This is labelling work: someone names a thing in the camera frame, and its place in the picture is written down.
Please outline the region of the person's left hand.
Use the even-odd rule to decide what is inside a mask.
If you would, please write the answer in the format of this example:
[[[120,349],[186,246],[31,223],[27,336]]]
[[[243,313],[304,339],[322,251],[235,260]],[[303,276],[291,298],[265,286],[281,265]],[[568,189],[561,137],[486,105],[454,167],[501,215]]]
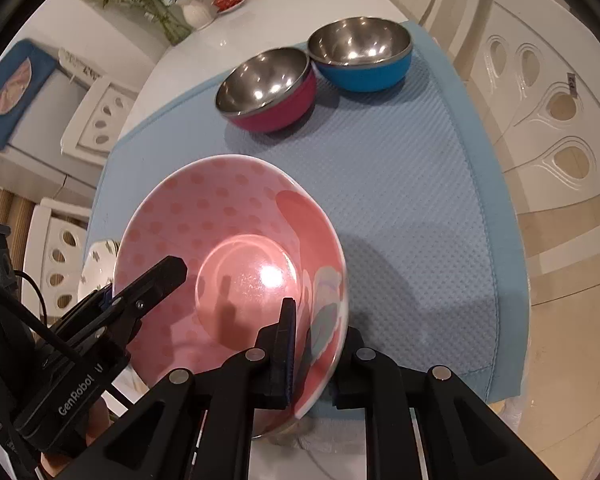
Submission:
[[[93,444],[111,424],[112,420],[106,402],[98,399],[88,412],[86,426],[81,434],[84,444],[86,446]],[[71,462],[71,457],[62,454],[41,454],[41,467],[50,478],[57,477]]]

